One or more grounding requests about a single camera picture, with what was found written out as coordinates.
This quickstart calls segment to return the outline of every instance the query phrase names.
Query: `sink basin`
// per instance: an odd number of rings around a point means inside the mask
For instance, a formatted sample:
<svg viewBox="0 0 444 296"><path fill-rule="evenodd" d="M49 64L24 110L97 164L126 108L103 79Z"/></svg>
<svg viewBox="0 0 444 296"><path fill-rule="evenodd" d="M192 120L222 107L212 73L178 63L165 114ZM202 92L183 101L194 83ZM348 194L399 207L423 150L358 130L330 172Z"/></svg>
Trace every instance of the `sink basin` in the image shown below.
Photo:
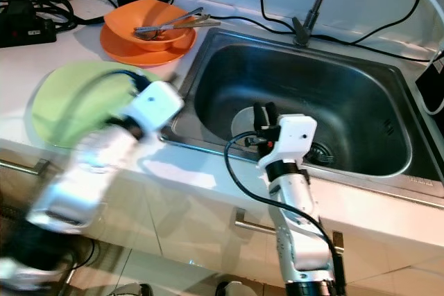
<svg viewBox="0 0 444 296"><path fill-rule="evenodd" d="M215 28L180 93L185 108L163 129L167 141L220 154L236 115L274 102L318 122L311 176L444 206L443 161L395 67ZM258 160L240 145L232 156Z"/></svg>

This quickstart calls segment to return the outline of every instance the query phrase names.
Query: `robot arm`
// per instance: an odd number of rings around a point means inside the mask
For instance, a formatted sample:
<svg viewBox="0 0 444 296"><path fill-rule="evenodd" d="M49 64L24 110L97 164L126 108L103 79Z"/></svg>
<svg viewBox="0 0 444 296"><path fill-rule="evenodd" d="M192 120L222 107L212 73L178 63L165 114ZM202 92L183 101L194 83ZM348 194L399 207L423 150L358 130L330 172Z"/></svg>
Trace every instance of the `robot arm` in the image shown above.
<svg viewBox="0 0 444 296"><path fill-rule="evenodd" d="M59 279L67 269L63 259L95 219L103 196L137 144L182 106L172 86L155 81L122 111L122 119L110 119L104 129L81 140L65 172L51 180L6 243L0 284L13 290L12 295L18 290L40 295Z"/></svg>
<svg viewBox="0 0 444 296"><path fill-rule="evenodd" d="M316 121L302 114L279 116L273 103L266 105L269 123L260 105L255 104L254 111L256 131L271 131L273 127L274 131L279 130L277 138L249 141L258 145L262 157L258 165L268 176L271 199L295 207L319 221L309 176L301 168L302 158L309 152L314 138ZM334 261L319 228L306 218L276 206L270 205L269 212L275 224L277 253L287 295L344 295L342 261Z"/></svg>

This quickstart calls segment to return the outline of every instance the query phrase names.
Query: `orange bowl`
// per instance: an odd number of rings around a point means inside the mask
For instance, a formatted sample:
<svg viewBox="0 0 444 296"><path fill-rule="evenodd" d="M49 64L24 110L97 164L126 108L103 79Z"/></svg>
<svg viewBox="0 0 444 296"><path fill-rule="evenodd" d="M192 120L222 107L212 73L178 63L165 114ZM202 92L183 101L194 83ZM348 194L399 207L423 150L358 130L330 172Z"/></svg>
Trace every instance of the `orange bowl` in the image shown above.
<svg viewBox="0 0 444 296"><path fill-rule="evenodd" d="M105 15L105 23L112 32L139 48L147 51L163 51L172 46L172 43L189 33L190 28L164 31L156 40L144 41L136 38L135 27L157 26L177 17L187 14L186 10L157 0L138 0L116 8ZM186 18L177 23L193 20Z"/></svg>

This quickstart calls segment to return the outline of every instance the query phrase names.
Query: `green plate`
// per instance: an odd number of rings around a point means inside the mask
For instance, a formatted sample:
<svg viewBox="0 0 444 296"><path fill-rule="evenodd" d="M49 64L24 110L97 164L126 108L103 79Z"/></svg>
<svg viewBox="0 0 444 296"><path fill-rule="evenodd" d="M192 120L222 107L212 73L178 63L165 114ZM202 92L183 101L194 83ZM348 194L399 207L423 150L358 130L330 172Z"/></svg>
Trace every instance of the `green plate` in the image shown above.
<svg viewBox="0 0 444 296"><path fill-rule="evenodd" d="M67 64L52 72L39 88L32 107L32 122L37 134L55 146L72 148L87 132L103 126L103 121L115 115L133 99L130 78L115 75L93 86L75 107L68 119L63 119L68 105L88 83L116 69L128 69L144 73L151 80L159 80L155 74L130 65L116 62L88 60Z"/></svg>

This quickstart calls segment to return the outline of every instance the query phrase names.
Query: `floor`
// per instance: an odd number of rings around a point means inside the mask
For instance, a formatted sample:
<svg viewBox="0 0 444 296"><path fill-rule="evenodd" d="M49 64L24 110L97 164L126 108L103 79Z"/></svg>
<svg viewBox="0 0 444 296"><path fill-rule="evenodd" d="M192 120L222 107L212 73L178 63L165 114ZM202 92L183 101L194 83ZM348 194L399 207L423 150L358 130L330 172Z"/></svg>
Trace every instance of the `floor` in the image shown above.
<svg viewBox="0 0 444 296"><path fill-rule="evenodd" d="M139 282L150 284L154 296L213 296L219 282L232 280L250 286L257 296L285 296L283 288L107 243L100 243L100 253L92 265L76 271L65 295L106 296L117 286ZM388 295L352 286L348 288L348 296Z"/></svg>

